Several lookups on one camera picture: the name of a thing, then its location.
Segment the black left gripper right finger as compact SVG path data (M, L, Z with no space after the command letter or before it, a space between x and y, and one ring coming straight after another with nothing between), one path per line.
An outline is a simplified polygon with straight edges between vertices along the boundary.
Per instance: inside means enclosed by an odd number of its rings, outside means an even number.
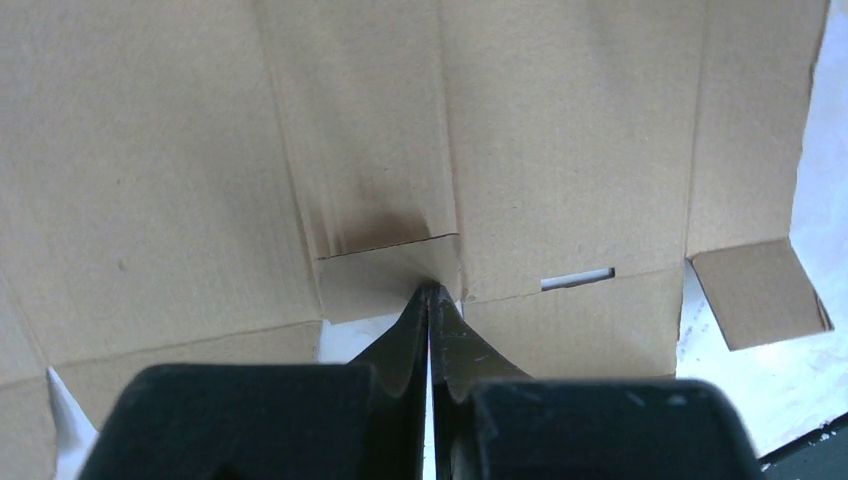
M701 381L542 380L429 289L441 479L759 479L726 397Z

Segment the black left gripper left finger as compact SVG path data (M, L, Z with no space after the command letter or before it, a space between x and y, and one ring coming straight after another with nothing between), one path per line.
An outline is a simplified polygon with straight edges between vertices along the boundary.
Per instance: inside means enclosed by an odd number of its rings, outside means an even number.
M345 364L171 363L124 388L84 479L417 479L428 301Z

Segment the brown cardboard box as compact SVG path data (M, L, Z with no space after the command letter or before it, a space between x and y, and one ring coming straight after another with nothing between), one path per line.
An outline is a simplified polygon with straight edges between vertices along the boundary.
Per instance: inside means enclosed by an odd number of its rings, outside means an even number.
M5 1L1 475L54 368L311 362L443 283L536 377L832 325L789 240L824 1Z

